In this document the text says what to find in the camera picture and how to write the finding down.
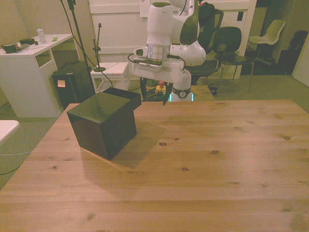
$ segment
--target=cord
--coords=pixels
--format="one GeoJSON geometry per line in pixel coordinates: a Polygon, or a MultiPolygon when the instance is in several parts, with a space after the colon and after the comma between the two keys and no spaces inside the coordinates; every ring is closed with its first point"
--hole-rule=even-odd
{"type": "Polygon", "coordinates": [[[15,170],[17,170],[17,169],[19,169],[19,168],[20,168],[20,166],[19,166],[18,168],[15,168],[14,170],[9,171],[8,173],[0,173],[0,175],[7,175],[7,174],[9,174],[9,173],[14,172],[15,170]]]}
{"type": "MultiPolygon", "coordinates": [[[[24,155],[24,154],[28,154],[28,153],[31,153],[32,151],[29,151],[29,152],[25,152],[25,153],[20,153],[20,154],[12,154],[12,155],[0,155],[0,156],[18,156],[18,155],[24,155]]],[[[13,169],[13,170],[11,170],[11,171],[9,171],[8,173],[0,173],[0,175],[7,175],[7,174],[9,174],[9,173],[12,173],[12,172],[14,172],[15,170],[17,170],[17,169],[19,169],[20,168],[20,166],[18,167],[18,168],[15,168],[15,169],[13,169]]]]}
{"type": "Polygon", "coordinates": [[[183,6],[183,11],[184,11],[184,9],[185,9],[186,4],[187,4],[187,0],[185,0],[184,6],[183,6]]]}
{"type": "MultiPolygon", "coordinates": [[[[70,30],[71,30],[72,36],[73,36],[74,40],[76,41],[77,45],[78,45],[78,46],[80,47],[80,49],[82,50],[81,45],[78,43],[77,39],[75,38],[75,36],[74,36],[74,34],[73,34],[71,22],[70,22],[70,19],[69,19],[67,10],[66,10],[66,8],[65,8],[65,6],[64,6],[64,4],[63,4],[63,1],[62,1],[62,0],[60,0],[60,1],[61,1],[61,4],[62,4],[62,7],[63,7],[63,9],[64,9],[64,12],[66,13],[66,16],[67,16],[67,19],[68,19],[68,23],[69,23],[69,26],[70,26],[70,30]]],[[[96,65],[90,60],[90,58],[87,56],[86,53],[85,53],[85,56],[87,57],[87,59],[89,60],[89,62],[90,62],[94,67],[96,67],[96,65]]],[[[110,83],[111,83],[111,85],[112,85],[112,81],[111,81],[102,71],[100,71],[100,72],[110,81],[110,83]]]]}
{"type": "Polygon", "coordinates": [[[28,154],[31,153],[32,151],[29,152],[25,152],[25,153],[20,153],[20,154],[12,154],[12,155],[0,155],[0,156],[18,156],[18,155],[24,155],[24,154],[28,154]]]}
{"type": "Polygon", "coordinates": [[[133,60],[130,59],[130,56],[131,56],[131,55],[134,55],[134,53],[131,53],[130,55],[128,55],[128,56],[127,56],[127,59],[128,59],[130,62],[132,62],[132,63],[137,63],[137,62],[135,62],[135,61],[133,61],[133,60]]]}
{"type": "Polygon", "coordinates": [[[174,59],[181,59],[183,61],[183,69],[186,67],[186,63],[185,63],[185,60],[183,58],[181,58],[180,56],[174,56],[174,55],[171,55],[171,54],[168,54],[168,58],[174,58],[174,59]]]}

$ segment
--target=wood grain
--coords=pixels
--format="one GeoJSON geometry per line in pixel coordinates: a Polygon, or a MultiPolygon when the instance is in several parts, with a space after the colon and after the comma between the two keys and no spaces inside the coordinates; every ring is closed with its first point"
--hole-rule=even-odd
{"type": "Polygon", "coordinates": [[[136,137],[108,161],[63,113],[0,191],[0,232],[309,232],[309,115],[294,102],[134,115],[136,137]]]}

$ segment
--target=chair backrest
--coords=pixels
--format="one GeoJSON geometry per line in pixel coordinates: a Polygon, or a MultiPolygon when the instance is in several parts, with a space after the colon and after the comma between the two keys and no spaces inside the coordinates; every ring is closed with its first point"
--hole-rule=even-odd
{"type": "Polygon", "coordinates": [[[267,36],[268,44],[275,44],[280,36],[280,33],[285,25],[283,20],[275,19],[267,28],[265,36],[267,36]]]}
{"type": "Polygon", "coordinates": [[[226,45],[228,53],[236,52],[241,44],[241,30],[237,27],[223,27],[218,31],[218,36],[214,41],[213,50],[218,52],[220,44],[226,45]]]}
{"type": "Polygon", "coordinates": [[[214,9],[207,19],[199,20],[200,34],[198,43],[205,49],[206,54],[212,51],[215,40],[223,19],[223,11],[214,9]]]}

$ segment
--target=microphone stand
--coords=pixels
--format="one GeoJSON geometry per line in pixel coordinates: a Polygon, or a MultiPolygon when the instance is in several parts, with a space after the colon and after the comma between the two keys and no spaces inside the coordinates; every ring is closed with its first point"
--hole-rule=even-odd
{"type": "Polygon", "coordinates": [[[99,23],[99,24],[98,24],[98,39],[97,39],[97,45],[96,45],[95,39],[93,39],[93,43],[94,43],[94,45],[95,45],[95,47],[93,48],[93,50],[95,50],[95,52],[96,52],[96,58],[97,58],[97,63],[98,63],[98,67],[95,68],[95,69],[93,70],[93,71],[95,71],[95,72],[103,72],[103,71],[106,70],[106,68],[100,67],[100,63],[99,63],[99,61],[98,61],[98,52],[101,51],[101,48],[98,46],[98,40],[99,40],[99,37],[100,37],[100,28],[101,28],[101,27],[102,27],[102,25],[99,23]]]}
{"type": "Polygon", "coordinates": [[[82,37],[81,37],[81,34],[79,32],[77,21],[76,21],[76,17],[75,17],[75,13],[74,13],[74,5],[76,5],[76,1],[75,0],[68,0],[68,5],[69,5],[69,9],[72,11],[75,27],[76,27],[76,30],[77,30],[77,34],[78,34],[78,38],[79,38],[80,44],[81,44],[81,49],[82,49],[83,56],[84,56],[84,59],[85,59],[85,64],[86,64],[86,69],[87,69],[87,72],[88,72],[88,77],[89,77],[90,85],[92,87],[91,88],[92,89],[92,94],[95,95],[96,92],[95,92],[95,88],[93,86],[93,82],[92,82],[92,78],[91,78],[91,74],[90,74],[92,68],[89,67],[88,62],[87,62],[86,52],[85,52],[85,49],[84,49],[84,46],[83,46],[82,37]]]}

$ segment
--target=plastic bottle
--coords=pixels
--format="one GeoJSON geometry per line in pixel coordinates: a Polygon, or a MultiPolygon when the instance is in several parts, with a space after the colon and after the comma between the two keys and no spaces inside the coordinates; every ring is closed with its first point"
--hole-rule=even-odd
{"type": "Polygon", "coordinates": [[[40,28],[40,25],[38,25],[37,32],[38,32],[41,44],[47,44],[46,37],[44,35],[43,29],[40,28]]]}

